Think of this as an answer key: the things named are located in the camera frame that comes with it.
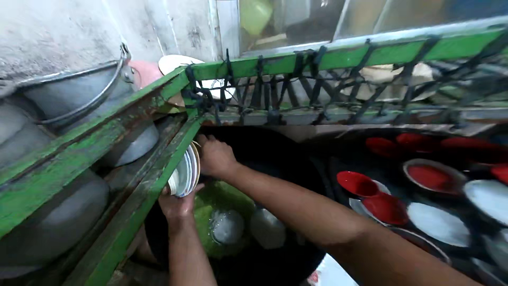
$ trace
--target bowl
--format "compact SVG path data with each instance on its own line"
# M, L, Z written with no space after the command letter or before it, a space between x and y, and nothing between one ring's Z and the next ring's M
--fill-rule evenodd
M379 193L379 188L372 179L357 172L339 172L337 182L348 192L359 197L372 197Z
M460 218L436 207L411 203L407 215L416 228L426 235L457 247L471 244L471 233Z
M508 226L508 186L496 180L474 180L464 185L464 193L483 214Z
M457 196L467 177L458 170L427 159L413 159L402 165L405 176L422 189Z
M497 267L476 258L471 258L474 271L478 274L485 286L508 286L508 275Z
M444 263L448 265L452 264L452 261L450 260L448 255L444 253L444 251L442 251L439 247L437 247L435 244L425 239L424 237L414 232L410 232L408 230L404 230L398 227L389 227L389 229L395 232L396 234L400 235L403 239L409 241L410 243L416 245L417 247L423 249L424 251L443 261Z
M439 141L418 133L402 133L396 138L399 145L412 152L432 153L439 149Z
M475 163L485 165L508 163L508 148L481 139L448 138L441 141L441 147L448 154Z
M365 146L367 146L372 153L389 159L398 159L403 155L400 146L381 137L367 138L365 140Z
M383 193L386 193L386 194L391 194L391 192L389 191L389 189L383 185L382 183L376 181L376 180L372 180L373 182L376 183L377 187L379 188L379 190ZM380 224L384 225L384 226L387 226L386 223L380 221L379 219L377 219L373 214L371 214L366 208L365 206L362 204L362 201L359 200L359 199L354 199L354 198L349 198L349 204L350 204L350 207L352 210L354 210L356 213L358 213L359 215L362 215L366 218L372 218L374 219L375 221L379 222Z
M498 180L508 185L508 164L495 165L490 168L490 173Z
M362 205L378 220L394 225L404 225L409 221L404 203L398 198L380 192L362 200Z

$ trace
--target metal pot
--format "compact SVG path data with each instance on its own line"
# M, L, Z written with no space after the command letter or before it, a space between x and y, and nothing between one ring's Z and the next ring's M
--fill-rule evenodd
M0 170L51 142L19 108L0 104ZM0 240L0 279L34 271L74 246L95 224L108 184L85 170L54 199Z
M105 114L133 93L127 62L130 54L121 46L119 60L79 72L62 72L19 82L13 97L18 106L57 135ZM148 152L158 140L152 121L140 124L113 147L102 162L124 165Z

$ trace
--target dish rack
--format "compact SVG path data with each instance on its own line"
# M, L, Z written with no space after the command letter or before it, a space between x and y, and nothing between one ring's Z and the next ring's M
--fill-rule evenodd
M90 233L51 270L63 285L105 285L201 125L320 125L498 122L508 117L508 30L489 27L362 45L321 47L180 67L107 114L54 139L0 174L0 238L56 196L137 124L181 94L186 113L170 115L161 139ZM432 79L414 83L416 64ZM386 82L362 69L401 69ZM219 100L202 80L224 79ZM305 94L296 94L298 81ZM379 100L391 85L402 97ZM372 95L358 99L361 88ZM226 88L236 93L226 100ZM424 93L431 95L414 101Z

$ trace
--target green metal rack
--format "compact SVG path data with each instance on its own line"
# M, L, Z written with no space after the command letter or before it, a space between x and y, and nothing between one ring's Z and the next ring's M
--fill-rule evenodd
M367 42L357 46L323 48L321 51L284 53L265 58L227 60L192 65L187 69L178 68L132 94L108 114L54 139L45 149L27 154L16 165L4 169L0 174L0 238L62 191L140 121L151 119L171 97L181 93L187 104L187 113L171 116L161 133L160 142L125 190L111 203L87 237L61 259L44 280L72 286L105 285L125 258L125 251L145 216L203 123L352 124L361 115L376 114L380 108L386 108L376 105L375 96L365 102L341 96L343 86L340 83L354 86L362 80L352 74L355 68L398 64L411 69L411 65L414 66L420 61L467 59L450 70L459 69L458 71L449 74L445 72L441 78L430 83L440 86L464 79L464 76L477 70L484 61L503 57L508 52L507 35L506 31L500 28L462 31L454 35L421 36L375 44ZM329 71L332 79L339 85L327 85L329 79L316 73L317 70ZM301 104L291 100L291 106L276 104L280 101L279 94L285 92L274 90L273 83L278 80L274 75L285 75L287 80L282 79L279 82L286 82L285 89L292 99L289 79L303 78L301 80L305 84L302 72L310 72L311 77L331 93L332 100L325 102L319 92L314 94L314 88L309 87L308 103ZM263 78L267 75L272 77L269 81L264 81ZM251 104L247 106L246 93L242 95L240 89L237 93L240 99L236 104L212 101L206 97L206 91L194 84L192 77L198 81L225 78L229 83L233 83L231 86L243 86L244 89L248 89L250 84L254 90L258 90L254 92L254 97L264 94L265 105L261 107L261 101L252 103L258 99L251 97L248 100ZM251 77L256 79L253 83L250 83ZM248 84L241 83L241 78ZM205 96L197 96L196 91L203 91ZM405 101L393 103L390 112L408 115L415 110L425 109L411 103L410 97L411 95ZM450 113L469 107L471 102L467 98L459 98L447 107L427 109ZM499 102L499 106L503 106L503 100Z

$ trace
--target white wall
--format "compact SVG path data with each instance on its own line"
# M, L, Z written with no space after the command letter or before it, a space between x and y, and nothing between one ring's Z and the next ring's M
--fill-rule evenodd
M216 18L215 0L4 1L0 78L92 67L117 59L122 41L134 60L179 53L216 61Z

